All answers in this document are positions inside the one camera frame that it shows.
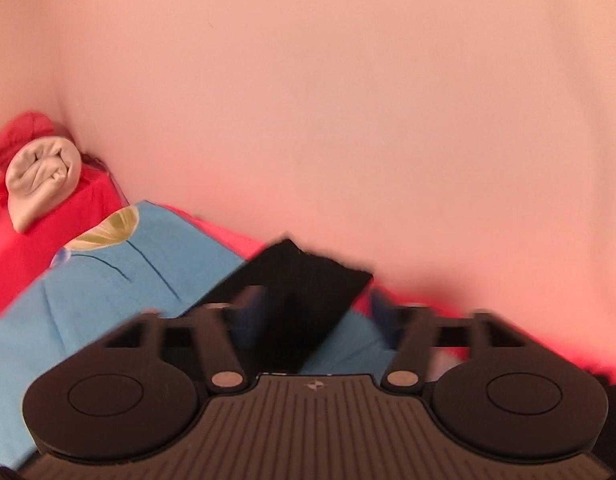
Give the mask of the red crumpled cloth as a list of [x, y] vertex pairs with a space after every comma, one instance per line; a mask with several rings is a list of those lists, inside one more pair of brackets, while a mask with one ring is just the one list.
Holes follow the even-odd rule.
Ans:
[[26, 144], [45, 138], [60, 136], [75, 143], [72, 134], [46, 114], [30, 110], [19, 114], [0, 130], [0, 203], [8, 198], [5, 173], [15, 154]]

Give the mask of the black pants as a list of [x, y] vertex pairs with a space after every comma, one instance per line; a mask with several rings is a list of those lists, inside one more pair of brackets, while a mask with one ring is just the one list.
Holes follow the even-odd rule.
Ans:
[[249, 377], [297, 374], [373, 274], [305, 252], [284, 238], [263, 248], [185, 312], [226, 304], [223, 322]]

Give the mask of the blue floral bed sheet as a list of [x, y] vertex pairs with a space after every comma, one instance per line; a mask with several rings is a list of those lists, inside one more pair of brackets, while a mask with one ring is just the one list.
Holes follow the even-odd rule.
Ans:
[[[134, 232], [116, 242], [61, 249], [0, 314], [0, 466], [20, 466], [34, 452], [22, 401], [38, 376], [143, 311], [183, 314], [253, 258], [163, 207], [140, 203], [138, 214]], [[381, 377], [392, 356], [352, 305], [298, 373]]]

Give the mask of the rolled beige blanket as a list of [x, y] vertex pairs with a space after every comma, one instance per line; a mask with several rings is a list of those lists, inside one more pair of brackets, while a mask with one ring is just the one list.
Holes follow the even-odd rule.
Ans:
[[25, 232], [67, 200], [78, 186], [81, 169], [78, 148], [62, 136], [44, 136], [21, 148], [5, 173], [14, 230]]

